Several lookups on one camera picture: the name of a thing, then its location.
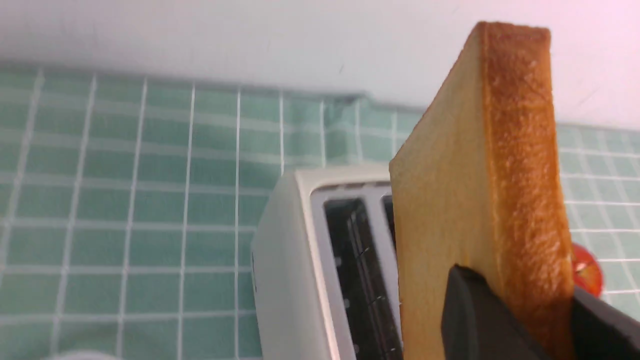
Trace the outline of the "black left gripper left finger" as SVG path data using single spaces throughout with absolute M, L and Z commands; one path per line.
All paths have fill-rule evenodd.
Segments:
M 544 360 L 530 337 L 487 281 L 470 268 L 448 272 L 441 337 L 446 360 Z

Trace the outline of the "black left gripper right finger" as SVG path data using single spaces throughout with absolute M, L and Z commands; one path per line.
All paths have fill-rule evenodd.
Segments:
M 571 331 L 577 360 L 638 360 L 640 324 L 580 287 L 574 289 Z

